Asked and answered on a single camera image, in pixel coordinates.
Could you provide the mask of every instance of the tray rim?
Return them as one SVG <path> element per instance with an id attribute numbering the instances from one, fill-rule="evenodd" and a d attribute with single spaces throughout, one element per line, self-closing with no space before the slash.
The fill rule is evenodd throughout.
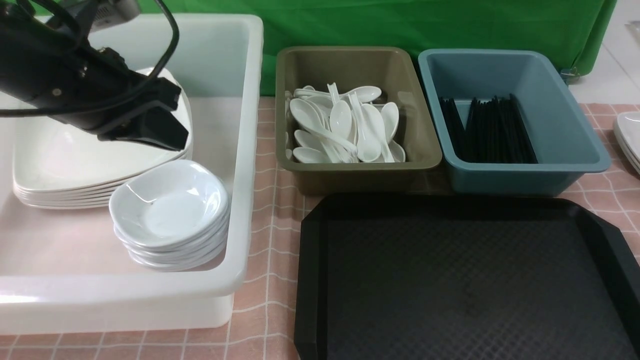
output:
<path id="1" fill-rule="evenodd" d="M 326 277 L 321 274 L 321 247 L 319 246 L 324 232 L 323 223 L 327 221 L 328 209 L 334 206 L 344 207 L 344 202 L 354 203 L 358 201 L 374 201 L 380 205 L 389 201 L 407 199 L 418 203 L 446 201 L 462 202 L 477 206 L 478 202 L 490 201 L 492 206 L 505 205 L 531 208 L 532 205 L 551 210 L 565 210 L 566 216 L 575 219 L 576 222 L 587 222 L 591 225 L 588 232 L 583 227 L 579 228 L 584 238 L 600 238 L 605 241 L 602 249 L 594 249 L 593 243 L 586 241 L 586 246 L 595 262 L 609 298 L 621 320 L 629 340 L 640 356 L 640 266 L 635 256 L 629 249 L 622 232 L 608 221 L 598 217 L 586 208 L 566 199 L 550 198 L 513 198 L 490 197 L 482 195 L 450 196 L 450 195 L 415 195 L 393 193 L 343 193 L 325 197 L 314 210 L 312 210 L 301 223 L 300 231 L 300 265 L 298 268 L 298 293 L 296 299 L 296 318 L 294 324 L 294 344 L 298 349 L 301 360 L 326 359 L 326 325 L 319 328 L 318 319 L 322 317 L 322 299 L 318 295 L 321 292 L 320 284 L 326 287 Z M 346 212 L 348 217 L 358 217 L 355 211 Z M 487 212 L 481 212 L 480 218 L 488 218 Z M 303 258 L 312 258 L 312 261 L 302 261 Z M 599 262 L 609 261 L 613 266 L 608 271 L 603 271 Z"/>

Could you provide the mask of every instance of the pink checkered tablecloth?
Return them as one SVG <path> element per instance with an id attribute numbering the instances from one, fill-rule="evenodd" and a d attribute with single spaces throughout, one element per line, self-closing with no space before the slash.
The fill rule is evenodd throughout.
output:
<path id="1" fill-rule="evenodd" d="M 583 104 L 609 150 L 611 168 L 588 174 L 561 197 L 618 226 L 640 256 L 640 176 L 613 135 L 616 114 L 636 105 Z M 300 195 L 275 157 L 275 107 L 262 99 L 253 210 L 253 236 L 244 286 L 230 323 L 218 329 L 0 336 L 0 360 L 294 360 L 300 221 L 319 198 Z M 448 192 L 442 170 L 425 174 L 416 192 Z"/>

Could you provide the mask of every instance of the floor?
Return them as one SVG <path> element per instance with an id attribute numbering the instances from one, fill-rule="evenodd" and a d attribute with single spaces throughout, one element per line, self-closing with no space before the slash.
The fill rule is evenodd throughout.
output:
<path id="1" fill-rule="evenodd" d="M 581 103 L 640 104 L 640 42 L 627 26 L 640 20 L 640 0 L 618 0 L 590 74 L 570 85 Z"/>

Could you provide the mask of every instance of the blue plastic tray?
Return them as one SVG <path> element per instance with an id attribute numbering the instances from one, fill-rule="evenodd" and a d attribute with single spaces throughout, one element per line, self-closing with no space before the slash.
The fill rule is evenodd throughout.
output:
<path id="1" fill-rule="evenodd" d="M 458 193 L 556 196 L 611 157 L 551 62 L 531 51 L 434 49 L 418 57 L 449 177 Z M 463 123 L 471 100 L 515 94 L 538 164 L 468 163 L 456 156 L 439 97 L 456 100 Z"/>

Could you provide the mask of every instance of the black cable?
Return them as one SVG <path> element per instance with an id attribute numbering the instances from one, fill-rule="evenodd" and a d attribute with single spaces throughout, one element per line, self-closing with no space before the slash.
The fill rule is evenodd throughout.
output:
<path id="1" fill-rule="evenodd" d="M 80 25 L 78 21 L 74 19 L 68 11 L 66 11 L 62 6 L 60 6 L 57 2 L 53 0 L 31 0 L 32 2 L 42 6 L 46 10 L 49 10 L 52 15 L 60 18 L 60 21 L 67 25 L 71 32 L 76 34 L 76 36 L 80 37 Z M 76 44 L 80 44 L 82 39 L 76 40 Z"/>
<path id="2" fill-rule="evenodd" d="M 164 16 L 169 21 L 169 25 L 172 29 L 172 38 L 167 50 L 164 52 L 158 63 L 151 71 L 151 73 L 147 76 L 145 80 L 136 85 L 134 88 L 130 89 L 128 92 L 112 97 L 105 101 L 95 102 L 93 104 L 87 104 L 82 106 L 72 106 L 68 108 L 40 108 L 40 109 L 7 109 L 0 110 L 0 117 L 37 117 L 37 116 L 56 116 L 56 115 L 68 115 L 68 114 L 79 114 L 79 113 L 91 113 L 94 111 L 102 111 L 110 108 L 114 108 L 115 106 L 124 104 L 127 101 L 134 99 L 138 96 L 142 91 L 151 83 L 151 81 L 157 79 L 158 75 L 164 68 L 164 66 L 169 62 L 171 56 L 175 52 L 175 49 L 178 47 L 178 41 L 180 40 L 180 30 L 178 28 L 178 24 L 173 18 L 173 15 L 167 8 L 166 4 L 163 0 L 154 0 L 160 10 L 164 14 Z"/>

